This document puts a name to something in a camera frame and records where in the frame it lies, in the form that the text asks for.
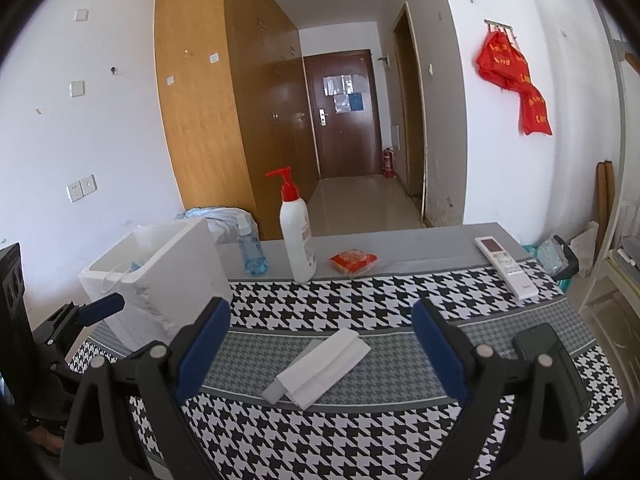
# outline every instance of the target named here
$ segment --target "black and white tablecloth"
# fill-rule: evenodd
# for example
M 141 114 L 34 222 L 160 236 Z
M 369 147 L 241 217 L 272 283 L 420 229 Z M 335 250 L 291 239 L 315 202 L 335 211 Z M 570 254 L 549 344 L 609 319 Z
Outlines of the black and white tablecloth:
M 229 479 L 417 479 L 460 412 L 410 329 L 411 307 L 426 293 L 473 342 L 489 342 L 503 356 L 512 356 L 516 332 L 551 323 L 593 396 L 577 425 L 587 436 L 622 403 L 622 392 L 556 284 L 534 260 L 523 265 L 541 291 L 523 303 L 491 267 L 306 285 L 234 282 L 231 329 L 201 393 L 183 412 Z M 270 406 L 260 398 L 309 338 L 340 328 L 358 330 L 372 351 L 311 409 Z M 111 360 L 128 353 L 104 323 L 70 365 L 82 371 L 99 353 Z M 474 478 L 490 471 L 512 402 L 502 400 Z M 161 458 L 142 400 L 132 398 L 131 406 L 140 439 Z

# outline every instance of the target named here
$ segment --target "red cloth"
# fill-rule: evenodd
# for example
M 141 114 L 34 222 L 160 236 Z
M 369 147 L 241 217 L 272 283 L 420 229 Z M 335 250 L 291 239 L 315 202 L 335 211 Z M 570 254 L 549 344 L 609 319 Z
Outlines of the red cloth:
M 520 124 L 526 135 L 552 135 L 546 101 L 531 83 L 529 64 L 504 32 L 496 30 L 487 35 L 476 64 L 482 79 L 520 94 Z
M 546 101 L 533 85 L 528 92 L 520 94 L 520 125 L 526 135 L 534 132 L 553 135 L 546 115 Z

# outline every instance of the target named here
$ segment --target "door lock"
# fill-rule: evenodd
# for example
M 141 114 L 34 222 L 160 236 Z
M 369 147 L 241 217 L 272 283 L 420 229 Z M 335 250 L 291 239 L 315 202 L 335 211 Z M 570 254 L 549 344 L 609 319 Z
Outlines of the door lock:
M 329 114 L 324 111 L 324 108 L 320 108 L 320 124 L 322 126 L 326 126 L 326 118 L 328 116 L 329 116 Z

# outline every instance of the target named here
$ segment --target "air conditioner remote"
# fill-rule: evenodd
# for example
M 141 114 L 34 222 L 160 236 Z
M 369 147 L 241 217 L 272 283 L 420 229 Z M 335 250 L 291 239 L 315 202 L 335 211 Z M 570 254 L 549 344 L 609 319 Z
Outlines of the air conditioner remote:
M 494 265 L 500 277 L 507 283 L 509 290 L 518 300 L 528 300 L 538 295 L 538 288 L 527 276 L 527 273 L 494 237 L 476 238 L 476 244 L 484 256 Z

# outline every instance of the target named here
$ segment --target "fire extinguisher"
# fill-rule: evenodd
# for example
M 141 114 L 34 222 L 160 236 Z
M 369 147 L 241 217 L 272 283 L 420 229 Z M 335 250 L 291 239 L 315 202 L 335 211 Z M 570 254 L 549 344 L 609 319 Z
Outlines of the fire extinguisher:
M 391 148 L 387 148 L 384 152 L 382 152 L 382 157 L 385 162 L 385 177 L 395 177 L 396 172 L 394 171 L 394 150 L 392 150 Z

